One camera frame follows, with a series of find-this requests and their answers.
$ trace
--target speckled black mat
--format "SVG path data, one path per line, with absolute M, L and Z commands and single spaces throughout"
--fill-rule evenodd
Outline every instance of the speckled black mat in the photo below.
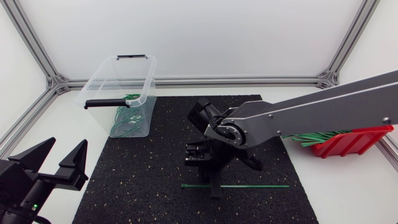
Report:
M 251 96 L 207 96 L 220 111 Z M 221 200 L 199 184 L 196 167 L 184 166 L 185 143 L 202 134 L 188 121 L 200 97 L 158 97 L 146 138 L 109 138 L 90 178 L 74 223 L 318 223 L 279 138 L 258 147 L 264 171 L 234 160 L 225 185 L 290 185 L 288 189 L 223 189 Z

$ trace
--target clear plastic bin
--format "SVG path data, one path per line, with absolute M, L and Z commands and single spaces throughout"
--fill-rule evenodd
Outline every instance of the clear plastic bin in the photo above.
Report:
M 154 109 L 156 59 L 147 55 L 107 58 L 75 104 L 88 109 L 112 138 L 145 137 Z

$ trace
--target red plastic bin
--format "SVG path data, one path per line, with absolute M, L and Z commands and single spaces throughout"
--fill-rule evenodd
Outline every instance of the red plastic bin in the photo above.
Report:
M 312 145 L 312 151 L 322 159 L 328 156 L 345 156 L 351 153 L 364 154 L 378 140 L 394 130 L 391 125 L 354 129 L 352 133 L 338 134 L 322 144 Z

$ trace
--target screw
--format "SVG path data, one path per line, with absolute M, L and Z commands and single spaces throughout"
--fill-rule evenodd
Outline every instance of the screw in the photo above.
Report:
M 383 118 L 383 123 L 384 124 L 391 124 L 391 119 L 388 117 Z

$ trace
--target white wall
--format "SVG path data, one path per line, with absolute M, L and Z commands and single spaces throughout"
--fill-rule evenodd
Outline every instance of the white wall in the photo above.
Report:
M 45 91 L 45 76 L 0 6 L 0 137 Z
M 362 0 L 21 0 L 58 71 L 89 78 L 118 54 L 157 57 L 158 77 L 315 76 Z
M 382 0 L 340 72 L 340 83 L 398 70 L 398 1 Z M 398 142 L 398 125 L 390 136 Z

